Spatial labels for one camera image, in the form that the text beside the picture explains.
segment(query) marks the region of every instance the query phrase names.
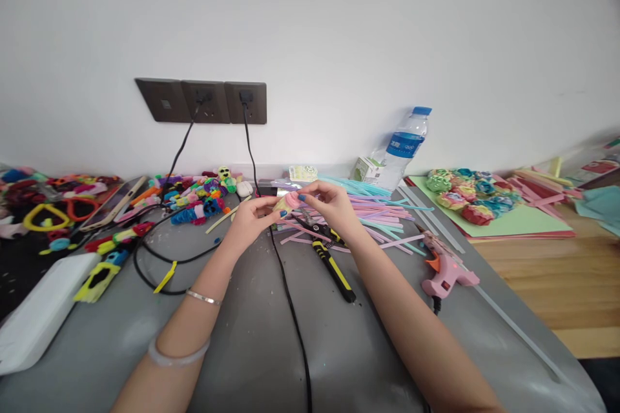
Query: hand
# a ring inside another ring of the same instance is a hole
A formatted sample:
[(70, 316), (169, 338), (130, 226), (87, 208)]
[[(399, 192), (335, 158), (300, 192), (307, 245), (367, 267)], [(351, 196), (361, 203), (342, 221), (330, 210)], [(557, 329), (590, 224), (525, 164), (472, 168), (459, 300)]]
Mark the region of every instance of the hand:
[(321, 213), (327, 224), (346, 242), (350, 242), (360, 233), (365, 233), (364, 227), (355, 215), (347, 191), (344, 187), (324, 181), (315, 181), (300, 190), (299, 200)]
[(230, 247), (241, 255), (256, 240), (258, 234), (282, 217), (281, 212), (284, 212), (286, 216), (284, 210), (272, 210), (271, 207), (278, 200), (280, 200), (279, 197), (261, 197), (242, 202), (222, 245), (226, 244), (226, 247)]

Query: blue bottle cap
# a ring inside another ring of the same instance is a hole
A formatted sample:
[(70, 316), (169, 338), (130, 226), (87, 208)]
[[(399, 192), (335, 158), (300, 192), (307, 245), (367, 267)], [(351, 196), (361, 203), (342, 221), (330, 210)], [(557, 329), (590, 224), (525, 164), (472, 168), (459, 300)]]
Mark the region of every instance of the blue bottle cap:
[(433, 111), (433, 109), (429, 108), (428, 106), (415, 106), (411, 114), (421, 114), (428, 116), (430, 115), (431, 111)]

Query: pink glue gun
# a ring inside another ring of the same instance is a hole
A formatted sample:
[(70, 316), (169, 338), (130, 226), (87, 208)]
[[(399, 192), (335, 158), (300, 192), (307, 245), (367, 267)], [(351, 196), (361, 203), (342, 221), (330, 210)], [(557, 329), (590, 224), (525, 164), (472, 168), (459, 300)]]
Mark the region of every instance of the pink glue gun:
[(435, 256), (433, 261), (426, 260), (437, 271), (437, 275), (433, 279), (422, 282), (422, 289), (427, 295), (444, 299), (450, 294), (455, 283), (464, 286), (480, 284), (478, 276), (465, 267), (463, 260), (456, 253), (450, 250), (435, 234), (424, 230), (419, 225), (416, 226), (424, 234), (422, 242)]

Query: wall socket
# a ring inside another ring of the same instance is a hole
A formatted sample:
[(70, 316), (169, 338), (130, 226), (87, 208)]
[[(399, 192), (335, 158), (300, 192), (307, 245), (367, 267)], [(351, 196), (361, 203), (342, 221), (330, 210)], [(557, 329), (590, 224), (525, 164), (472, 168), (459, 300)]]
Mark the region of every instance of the wall socket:
[(194, 115), (196, 106), (203, 100), (196, 115), (197, 123), (229, 124), (231, 122), (223, 82), (181, 81), (181, 87), (190, 116)]
[(190, 123), (181, 81), (137, 77), (136, 84), (149, 106), (155, 121), (160, 123)]
[(265, 83), (244, 83), (244, 82), (225, 82), (226, 101), (228, 102), (228, 113), (232, 124), (243, 124), (243, 105), (240, 93), (247, 95), (251, 93), (247, 104), (247, 123), (248, 124), (267, 124), (267, 84)]

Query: water bottle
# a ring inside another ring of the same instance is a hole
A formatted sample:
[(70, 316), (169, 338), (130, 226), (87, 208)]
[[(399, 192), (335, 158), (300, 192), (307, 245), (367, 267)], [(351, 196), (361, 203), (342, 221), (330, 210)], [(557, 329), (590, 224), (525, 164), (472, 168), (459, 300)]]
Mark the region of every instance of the water bottle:
[(411, 115), (399, 124), (387, 148), (375, 151), (373, 158), (384, 168), (377, 179), (377, 187), (393, 192), (402, 179), (405, 168), (413, 159), (428, 132), (428, 115), (432, 108), (416, 106)]

